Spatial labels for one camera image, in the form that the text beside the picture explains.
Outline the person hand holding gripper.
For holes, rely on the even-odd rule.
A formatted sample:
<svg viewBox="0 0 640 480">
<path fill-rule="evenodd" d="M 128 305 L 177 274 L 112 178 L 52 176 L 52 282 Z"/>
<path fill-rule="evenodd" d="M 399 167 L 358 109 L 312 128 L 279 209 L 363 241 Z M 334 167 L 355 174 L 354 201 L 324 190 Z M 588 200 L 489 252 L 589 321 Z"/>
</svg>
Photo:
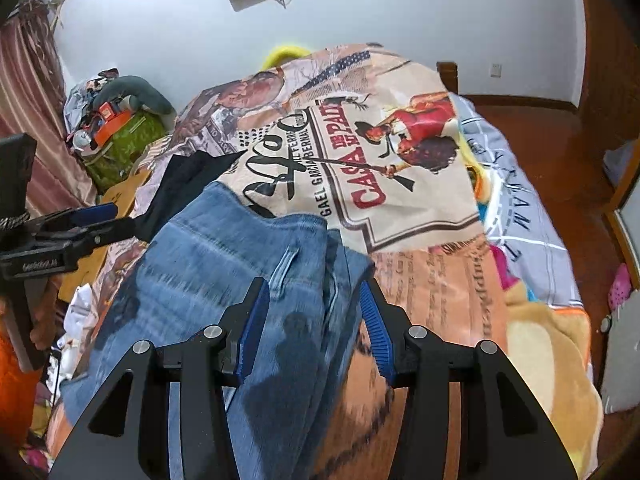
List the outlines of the person hand holding gripper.
<svg viewBox="0 0 640 480">
<path fill-rule="evenodd" d="M 32 322 L 34 328 L 30 332 L 30 340 L 35 347 L 44 351 L 51 347 L 55 340 L 55 305 L 58 300 L 58 288 L 61 284 L 61 278 L 57 275 L 48 278 L 46 286 L 39 296 L 37 304 L 32 308 Z M 9 303 L 6 297 L 1 297 L 1 357 L 13 353 L 10 349 L 10 338 L 6 331 L 6 308 Z"/>
</svg>

